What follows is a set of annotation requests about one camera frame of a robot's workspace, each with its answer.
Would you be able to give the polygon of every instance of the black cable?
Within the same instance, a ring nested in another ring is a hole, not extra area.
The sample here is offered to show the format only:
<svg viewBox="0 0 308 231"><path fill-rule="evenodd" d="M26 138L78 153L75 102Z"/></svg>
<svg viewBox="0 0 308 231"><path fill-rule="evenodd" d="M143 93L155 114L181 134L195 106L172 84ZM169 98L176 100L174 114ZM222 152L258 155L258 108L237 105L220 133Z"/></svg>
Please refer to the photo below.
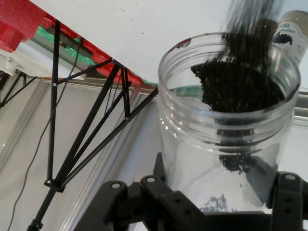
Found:
<svg viewBox="0 0 308 231"><path fill-rule="evenodd" d="M119 78L119 80L117 81L117 85L116 85L116 88L115 88L115 94L114 94L114 97L113 97L113 99L112 99L112 103L111 103L111 104L114 103L115 95L116 95L116 90L117 90L117 87L119 86L119 82L120 82L120 78Z"/></svg>
<svg viewBox="0 0 308 231"><path fill-rule="evenodd" d="M80 41L79 41L78 48L77 48L77 53L76 53L76 58L75 58L75 62L74 62L73 68L71 69L71 71L70 71L68 77L70 77L70 76L72 75L72 73L73 73L73 71L74 71L74 69L75 69L75 67L76 67L76 63L77 63L77 59L78 59L78 55L79 55L79 49L80 49L80 45L81 45L82 40L83 40L83 38L81 38ZM47 129L49 123L50 123L50 120L53 118L53 116L54 116L54 114L55 114L55 112L56 112L56 108L57 108L57 106L58 106L58 104L59 104L59 102L60 102L60 100L61 100L61 98L62 98L62 95L63 95L63 93L64 93L64 90L65 90L65 88L66 88L66 85L67 85L67 80L66 80L65 85L64 85L64 87L63 87L63 89L62 89L62 92L61 92L61 94L60 94L60 97L59 97L59 99L58 99L58 102L57 102L56 106L54 107L54 109L53 109L53 111L52 111L52 114L51 114L51 116L49 117L49 120L48 120L48 122L47 122L47 124L46 124L46 126L45 126L45 128L44 128L44 130L43 130L43 132L42 132L42 134L41 134L41 136L40 136L40 138L39 138L38 145L37 145L37 148L36 148L36 150L35 150L34 156L32 157L32 160L31 160L31 162L30 162L30 164L29 164L29 166L28 166L28 168L27 168L26 174L25 174L25 180L24 180L23 187L21 188L21 191L20 191L20 193L19 193L19 195L18 195L18 197L17 197L17 200L16 200L15 203L14 203L12 218L11 218L10 225L9 225L7 231L10 230L11 225L12 225L12 223L13 223L14 214L15 214L15 208L16 208L17 202L19 201L19 198L21 197L21 195L22 195L23 192L24 192L25 185L26 185L26 180L27 180L27 176L28 176L28 172L29 172L29 170L30 170L30 168L31 168L31 166L32 166L32 164L33 164L33 162L34 162L34 160L35 160L35 157L37 156L37 153L38 153L38 150L39 150L38 148L39 148L40 142L41 142L41 140L42 140L42 138L43 138L43 135L44 135L44 133L45 133L45 131L46 131L46 129Z"/></svg>
<svg viewBox="0 0 308 231"><path fill-rule="evenodd" d="M112 89L112 86L113 86L114 82L112 81L112 84L110 86L110 91L109 91L109 95L108 95L108 101L107 101L107 105L106 105L106 108L105 108L105 114L106 114L106 111L107 111L107 108L108 108L108 104L109 104L109 99L110 99L110 95L111 95L111 89Z"/></svg>

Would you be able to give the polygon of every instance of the bolt hole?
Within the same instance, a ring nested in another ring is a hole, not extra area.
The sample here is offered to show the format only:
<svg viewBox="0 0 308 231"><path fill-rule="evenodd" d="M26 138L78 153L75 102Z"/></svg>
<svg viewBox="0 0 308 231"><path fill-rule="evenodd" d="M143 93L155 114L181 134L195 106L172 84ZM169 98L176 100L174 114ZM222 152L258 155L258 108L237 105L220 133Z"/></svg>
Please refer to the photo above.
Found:
<svg viewBox="0 0 308 231"><path fill-rule="evenodd" d="M146 179L147 182L154 182L155 181L155 178L153 177L149 177L148 179Z"/></svg>
<svg viewBox="0 0 308 231"><path fill-rule="evenodd" d="M111 187L113 188L113 189L117 189L117 188L119 188L121 185L119 184L119 183L114 183L114 184L112 184L111 185Z"/></svg>

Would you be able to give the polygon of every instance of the container label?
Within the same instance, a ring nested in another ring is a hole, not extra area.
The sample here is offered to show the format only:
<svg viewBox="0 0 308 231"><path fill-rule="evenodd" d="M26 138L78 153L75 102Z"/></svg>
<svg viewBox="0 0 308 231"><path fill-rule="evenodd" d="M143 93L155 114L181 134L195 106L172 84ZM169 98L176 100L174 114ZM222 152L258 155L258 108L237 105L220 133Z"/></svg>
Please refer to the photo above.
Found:
<svg viewBox="0 0 308 231"><path fill-rule="evenodd" d="M281 23L274 35L272 43L283 48L297 65L300 64L306 49L308 38L295 23Z"/></svg>

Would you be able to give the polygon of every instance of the dark granules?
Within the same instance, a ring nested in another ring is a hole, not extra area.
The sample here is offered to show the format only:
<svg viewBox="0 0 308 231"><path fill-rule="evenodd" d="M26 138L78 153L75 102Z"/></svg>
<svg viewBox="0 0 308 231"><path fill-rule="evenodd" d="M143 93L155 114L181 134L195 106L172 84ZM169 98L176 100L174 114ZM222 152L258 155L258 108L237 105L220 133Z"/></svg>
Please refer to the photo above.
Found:
<svg viewBox="0 0 308 231"><path fill-rule="evenodd" d="M220 155L219 160L227 170L239 171L239 174L249 172L256 164L250 154Z"/></svg>
<svg viewBox="0 0 308 231"><path fill-rule="evenodd" d="M276 0L234 0L227 23L227 33L222 35L225 49L216 58L191 68L201 80L203 88L202 102L211 110L224 113L253 112L271 107L284 99L284 94L270 76L268 57L271 37L266 27L253 30L260 20L274 19L279 12L281 1ZM217 119L216 123L226 121ZM245 145L239 132L252 135L249 130L218 130L221 143L228 146L228 139L236 137L238 146ZM223 166L233 172L250 173L257 168L251 156L252 151L239 153L220 149L223 155L219 160Z"/></svg>
<svg viewBox="0 0 308 231"><path fill-rule="evenodd" d="M239 64L237 60L224 62L213 59L192 67L192 71L202 83L202 102L213 111L252 112L284 99L281 89L266 72Z"/></svg>

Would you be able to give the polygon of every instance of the jar rim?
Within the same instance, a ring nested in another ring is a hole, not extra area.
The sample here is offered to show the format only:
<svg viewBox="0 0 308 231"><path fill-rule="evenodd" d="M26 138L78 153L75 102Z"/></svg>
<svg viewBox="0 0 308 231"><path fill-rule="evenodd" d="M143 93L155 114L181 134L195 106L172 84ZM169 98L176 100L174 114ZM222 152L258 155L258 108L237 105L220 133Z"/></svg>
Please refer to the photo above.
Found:
<svg viewBox="0 0 308 231"><path fill-rule="evenodd" d="M172 91L167 87L166 82L163 80L163 75L161 74L161 70L163 68L163 65L169 55L169 53L171 51L173 51L175 48L179 47L180 45L182 45L183 43L192 40L192 39L197 39L200 37L207 37L207 36L221 36L224 33L221 32L216 32L216 33L205 33L205 34L201 34L198 36L194 36L188 39L185 39L179 43L177 43L174 47L172 47L167 53L164 54L164 56L162 57L160 63L159 63L159 68L158 68L158 89L159 92L161 92L160 88L164 89L164 93L167 94L168 98L179 98L177 97L175 94L172 93ZM279 101L277 104L261 109L261 110L257 110L257 111L253 111L253 112L242 112L242 113L226 113L226 112L217 112L217 111L212 111L212 110L208 110L202 107L199 107L197 105L192 105L192 104L186 104L181 100L176 100L173 102L176 103L178 106L181 106L182 108L185 108L186 110L190 110L191 112L198 112L198 111L203 111L203 113L206 113L207 116L209 117L229 117L229 118L237 118L237 117L258 117L260 115L266 115L266 114L270 114L272 111L276 110L277 108L281 108L285 105L285 103L289 102L293 96L296 94L296 92L299 89L300 86L300 72L298 69L298 66L296 65L296 63L290 58L289 55L285 54L283 49L280 48L279 46L275 45L275 44L271 44L271 47L274 47L274 49L280 51L280 53L283 55L283 58L285 58L287 61L291 62L293 65L293 68L296 72L296 78L298 79L298 84L296 86L296 88L294 88L292 91L289 92L289 94L281 101Z"/></svg>

